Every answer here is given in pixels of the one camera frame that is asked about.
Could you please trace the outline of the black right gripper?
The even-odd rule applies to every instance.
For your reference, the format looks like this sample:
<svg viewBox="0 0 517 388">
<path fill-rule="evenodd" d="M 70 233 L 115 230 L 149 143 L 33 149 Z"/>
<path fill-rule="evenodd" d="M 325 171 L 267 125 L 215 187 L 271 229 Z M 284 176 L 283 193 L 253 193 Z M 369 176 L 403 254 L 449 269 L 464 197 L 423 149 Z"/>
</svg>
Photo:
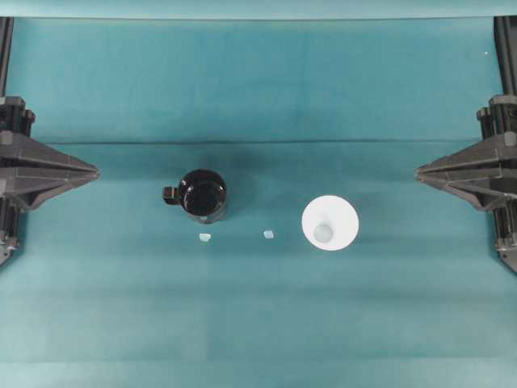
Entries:
<svg viewBox="0 0 517 388">
<path fill-rule="evenodd" d="M 482 181 L 451 181 L 428 173 L 481 168 L 516 160 L 516 96 L 495 95 L 487 108 L 477 112 L 483 141 L 419 167 L 415 179 L 465 200 L 478 211 L 494 215 L 495 249 L 499 259 L 516 270 L 516 200 L 485 187 Z"/>
</svg>

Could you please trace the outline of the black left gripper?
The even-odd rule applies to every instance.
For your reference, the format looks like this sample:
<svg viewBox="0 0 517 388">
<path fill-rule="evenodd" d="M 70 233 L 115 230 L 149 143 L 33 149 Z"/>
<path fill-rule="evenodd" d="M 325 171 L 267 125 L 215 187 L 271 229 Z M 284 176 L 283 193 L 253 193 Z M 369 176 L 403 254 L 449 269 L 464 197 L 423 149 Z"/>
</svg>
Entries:
<svg viewBox="0 0 517 388">
<path fill-rule="evenodd" d="M 19 208 L 23 211 L 38 209 L 45 201 L 99 178 L 97 167 L 30 138 L 35 119 L 36 115 L 25 108 L 25 101 L 21 97 L 1 97 L 2 161 L 7 161 L 12 167 L 91 174 L 64 179 L 22 179 L 27 182 L 25 188 L 10 189 L 7 191 L 8 199 L 1 197 L 1 265 L 12 257 L 19 246 Z"/>
</svg>

